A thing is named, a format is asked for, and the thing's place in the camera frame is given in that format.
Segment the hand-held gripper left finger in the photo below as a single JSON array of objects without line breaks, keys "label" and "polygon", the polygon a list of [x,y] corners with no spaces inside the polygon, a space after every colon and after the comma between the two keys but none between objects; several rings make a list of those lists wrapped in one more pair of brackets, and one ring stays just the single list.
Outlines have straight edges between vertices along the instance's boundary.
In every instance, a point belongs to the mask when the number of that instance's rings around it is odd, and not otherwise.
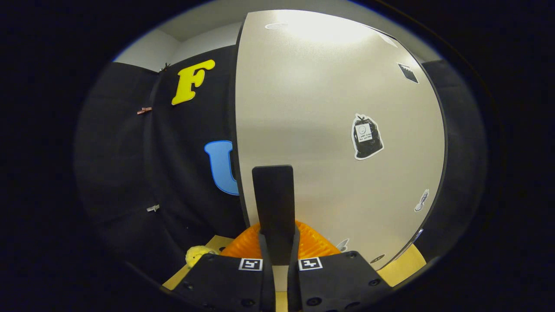
[{"label": "hand-held gripper left finger", "polygon": [[172,277],[172,294],[195,312],[274,312],[274,276],[260,224],[222,251],[192,247],[186,266]]}]

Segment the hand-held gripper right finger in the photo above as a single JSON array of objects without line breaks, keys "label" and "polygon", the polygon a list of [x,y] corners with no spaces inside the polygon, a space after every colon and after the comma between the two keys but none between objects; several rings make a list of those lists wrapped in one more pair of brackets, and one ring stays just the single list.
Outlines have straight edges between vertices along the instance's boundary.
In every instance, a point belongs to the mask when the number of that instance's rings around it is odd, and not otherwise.
[{"label": "hand-held gripper right finger", "polygon": [[290,312],[364,312],[393,288],[357,251],[341,253],[296,221],[287,273]]}]

